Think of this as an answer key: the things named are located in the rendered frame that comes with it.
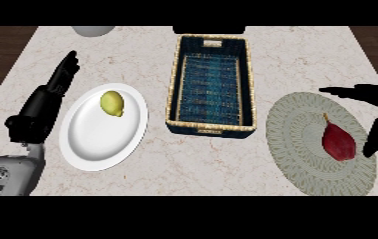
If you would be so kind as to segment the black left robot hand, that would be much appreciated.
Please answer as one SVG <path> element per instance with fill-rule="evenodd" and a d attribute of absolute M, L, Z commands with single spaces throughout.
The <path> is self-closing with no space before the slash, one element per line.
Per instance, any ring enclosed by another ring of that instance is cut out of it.
<path fill-rule="evenodd" d="M 18 115 L 6 119 L 9 138 L 16 143 L 40 144 L 51 132 L 62 98 L 69 89 L 74 75 L 80 70 L 77 52 L 62 59 L 49 82 L 34 90 Z"/>

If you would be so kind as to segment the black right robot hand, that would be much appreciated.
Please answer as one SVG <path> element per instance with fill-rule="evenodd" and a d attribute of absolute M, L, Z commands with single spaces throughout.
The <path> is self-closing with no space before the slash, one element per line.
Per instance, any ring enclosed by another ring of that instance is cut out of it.
<path fill-rule="evenodd" d="M 348 98 L 362 101 L 378 107 L 378 85 L 356 84 L 351 88 L 345 87 L 322 87 L 320 92 L 326 92 L 339 98 Z M 363 145 L 363 155 L 369 158 L 378 152 L 378 118 L 375 119 L 366 142 Z"/>

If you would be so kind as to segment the red pear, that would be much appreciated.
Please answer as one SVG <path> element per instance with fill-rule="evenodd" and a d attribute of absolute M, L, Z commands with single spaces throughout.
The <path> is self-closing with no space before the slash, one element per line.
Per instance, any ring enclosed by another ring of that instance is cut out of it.
<path fill-rule="evenodd" d="M 336 161 L 351 160 L 356 156 L 356 141 L 345 130 L 335 125 L 328 114 L 323 114 L 326 128 L 322 136 L 322 146 Z"/>

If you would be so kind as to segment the grey round placemat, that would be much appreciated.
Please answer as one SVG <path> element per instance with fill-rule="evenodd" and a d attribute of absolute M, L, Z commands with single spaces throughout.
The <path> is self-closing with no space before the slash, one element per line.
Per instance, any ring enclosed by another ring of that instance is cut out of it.
<path fill-rule="evenodd" d="M 356 157 L 336 161 L 322 146 L 326 120 L 351 135 Z M 366 131 L 329 98 L 294 92 L 273 104 L 266 120 L 269 150 L 283 176 L 313 196 L 363 196 L 373 188 L 376 159 L 362 154 Z"/>

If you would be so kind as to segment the dark blue wicker basket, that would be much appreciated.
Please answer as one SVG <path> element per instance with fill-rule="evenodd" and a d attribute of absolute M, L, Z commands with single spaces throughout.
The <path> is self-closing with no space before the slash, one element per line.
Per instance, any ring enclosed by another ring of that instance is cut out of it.
<path fill-rule="evenodd" d="M 177 39 L 165 125 L 171 132 L 246 138 L 257 129 L 248 40 L 183 34 Z"/>

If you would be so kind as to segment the white oval plate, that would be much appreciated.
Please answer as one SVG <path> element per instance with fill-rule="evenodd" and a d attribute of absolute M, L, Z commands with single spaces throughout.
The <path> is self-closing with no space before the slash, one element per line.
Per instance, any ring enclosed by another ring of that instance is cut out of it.
<path fill-rule="evenodd" d="M 121 117 L 100 108 L 100 97 L 116 91 L 124 100 Z M 87 91 L 72 104 L 60 125 L 59 148 L 66 162 L 82 171 L 115 166 L 133 153 L 147 126 L 147 106 L 139 91 L 109 83 Z"/>

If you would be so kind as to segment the yellow lemon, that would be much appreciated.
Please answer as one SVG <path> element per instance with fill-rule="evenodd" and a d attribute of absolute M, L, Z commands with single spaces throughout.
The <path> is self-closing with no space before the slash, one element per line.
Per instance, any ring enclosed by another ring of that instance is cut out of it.
<path fill-rule="evenodd" d="M 100 108 L 111 116 L 121 117 L 124 110 L 124 100 L 118 92 L 108 91 L 100 97 Z"/>

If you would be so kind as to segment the pale grey round bowl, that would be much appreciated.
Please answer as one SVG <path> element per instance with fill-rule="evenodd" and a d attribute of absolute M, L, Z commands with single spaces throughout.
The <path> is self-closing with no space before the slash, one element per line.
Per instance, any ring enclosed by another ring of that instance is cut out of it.
<path fill-rule="evenodd" d="M 113 26 L 74 26 L 72 29 L 82 37 L 99 37 L 112 31 Z"/>

